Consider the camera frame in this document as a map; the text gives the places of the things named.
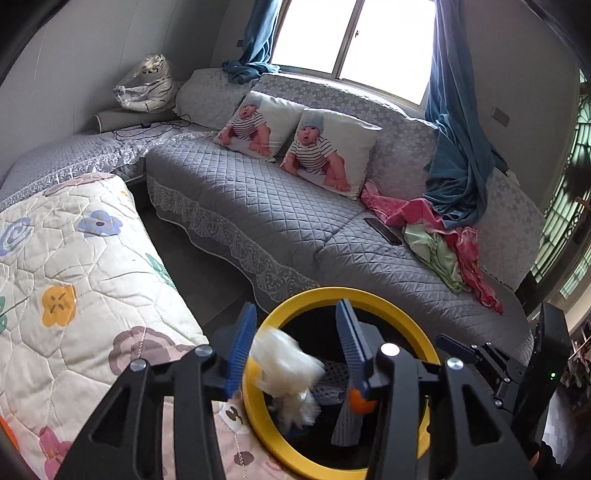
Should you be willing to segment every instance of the floor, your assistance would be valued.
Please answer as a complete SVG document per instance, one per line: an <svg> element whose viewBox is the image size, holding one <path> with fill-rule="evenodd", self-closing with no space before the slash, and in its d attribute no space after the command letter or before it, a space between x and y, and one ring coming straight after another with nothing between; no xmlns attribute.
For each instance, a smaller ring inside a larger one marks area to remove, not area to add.
<svg viewBox="0 0 591 480"><path fill-rule="evenodd" d="M244 303L254 302L250 282L230 263L199 250L181 227L158 218L153 207L141 209L139 216L205 335L234 323ZM259 309L259 321L265 315Z"/></svg>
<svg viewBox="0 0 591 480"><path fill-rule="evenodd" d="M576 430L568 398L559 387L550 399L543 440L552 447L554 458L560 465L574 449Z"/></svg>

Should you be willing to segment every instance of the lace trim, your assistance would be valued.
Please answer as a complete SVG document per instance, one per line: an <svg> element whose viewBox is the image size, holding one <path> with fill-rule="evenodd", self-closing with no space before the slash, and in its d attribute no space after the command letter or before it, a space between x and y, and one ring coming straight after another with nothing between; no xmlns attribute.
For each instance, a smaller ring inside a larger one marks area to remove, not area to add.
<svg viewBox="0 0 591 480"><path fill-rule="evenodd" d="M80 161L60 168L57 171L51 172L19 191L9 195L0 202L0 211L7 209L11 205L32 197L36 193L57 185L59 183L71 180L85 173L111 173L125 165L135 164L138 160L145 157L151 148L159 145L181 140L197 140L199 138L208 137L212 132L180 132L178 134L166 135L163 134L159 138L150 139L148 142L143 142L143 138L136 140L125 140L121 142L121 146L116 150L104 154L94 155L90 158L82 158Z"/></svg>
<svg viewBox="0 0 591 480"><path fill-rule="evenodd" d="M242 270L255 276L256 286L276 302L282 302L319 285L295 269L280 264L269 252L248 238L236 225L215 212L202 208L176 190L160 185L147 177L152 204L164 211L180 215L192 232L213 238L230 249Z"/></svg>

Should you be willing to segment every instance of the pink towel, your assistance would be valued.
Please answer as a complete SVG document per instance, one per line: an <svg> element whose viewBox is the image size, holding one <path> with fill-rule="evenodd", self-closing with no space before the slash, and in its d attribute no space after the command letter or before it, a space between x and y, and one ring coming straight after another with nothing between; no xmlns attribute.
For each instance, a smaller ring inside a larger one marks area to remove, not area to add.
<svg viewBox="0 0 591 480"><path fill-rule="evenodd" d="M450 250L457 255L460 273L476 298L485 307L503 313L503 305L496 298L495 291L486 283L478 263L478 232L471 226L446 229L441 217L433 212L431 203L423 198L410 201L384 197L376 185L366 181L361 191L361 201L373 210L386 225L402 228L407 223L423 223L429 233L443 235Z"/></svg>

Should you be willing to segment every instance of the blue curtain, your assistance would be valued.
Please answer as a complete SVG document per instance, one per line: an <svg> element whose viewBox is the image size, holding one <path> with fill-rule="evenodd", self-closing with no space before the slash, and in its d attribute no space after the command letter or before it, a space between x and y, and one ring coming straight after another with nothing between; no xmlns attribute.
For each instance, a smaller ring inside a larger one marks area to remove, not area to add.
<svg viewBox="0 0 591 480"><path fill-rule="evenodd" d="M437 125L424 197L447 228L472 225L486 210L486 180L507 164L480 127L461 0L435 0L433 65L425 119Z"/></svg>
<svg viewBox="0 0 591 480"><path fill-rule="evenodd" d="M280 9L281 0L255 0L244 30L242 57L222 63L231 83L246 83L263 73L279 71L278 66L267 62L271 59Z"/></svg>

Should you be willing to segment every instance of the light switch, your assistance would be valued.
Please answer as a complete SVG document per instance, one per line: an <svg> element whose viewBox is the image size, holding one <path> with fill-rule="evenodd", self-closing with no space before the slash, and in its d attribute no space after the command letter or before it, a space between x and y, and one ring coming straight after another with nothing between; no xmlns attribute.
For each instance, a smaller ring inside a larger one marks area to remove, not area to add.
<svg viewBox="0 0 591 480"><path fill-rule="evenodd" d="M501 109L494 107L492 110L492 117L499 122L503 127L506 127L507 124L509 123L509 115L507 115L504 111L502 111Z"/></svg>

